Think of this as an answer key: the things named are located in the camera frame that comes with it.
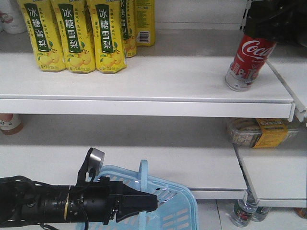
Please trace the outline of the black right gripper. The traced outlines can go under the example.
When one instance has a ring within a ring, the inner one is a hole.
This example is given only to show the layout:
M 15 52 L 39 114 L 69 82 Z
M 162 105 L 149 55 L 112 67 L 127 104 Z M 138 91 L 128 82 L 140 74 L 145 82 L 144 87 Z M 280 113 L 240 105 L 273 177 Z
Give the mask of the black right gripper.
M 307 2 L 305 0 L 253 1 L 243 31 L 253 38 L 306 47 Z

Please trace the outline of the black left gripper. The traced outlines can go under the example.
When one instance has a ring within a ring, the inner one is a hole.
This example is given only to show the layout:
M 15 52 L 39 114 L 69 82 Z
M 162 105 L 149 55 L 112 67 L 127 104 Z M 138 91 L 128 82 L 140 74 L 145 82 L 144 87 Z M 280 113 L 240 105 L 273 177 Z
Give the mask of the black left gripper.
M 68 223 L 122 221 L 141 212 L 158 208 L 157 195 L 141 192 L 123 184 L 100 177 L 70 188 L 64 217 Z

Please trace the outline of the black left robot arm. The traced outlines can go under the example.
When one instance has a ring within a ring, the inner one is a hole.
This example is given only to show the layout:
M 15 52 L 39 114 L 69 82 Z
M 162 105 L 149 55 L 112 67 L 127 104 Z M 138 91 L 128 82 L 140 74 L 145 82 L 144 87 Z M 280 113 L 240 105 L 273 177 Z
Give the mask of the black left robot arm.
M 0 226 L 120 222 L 158 208 L 154 194 L 100 177 L 78 185 L 50 185 L 15 176 L 0 180 Z

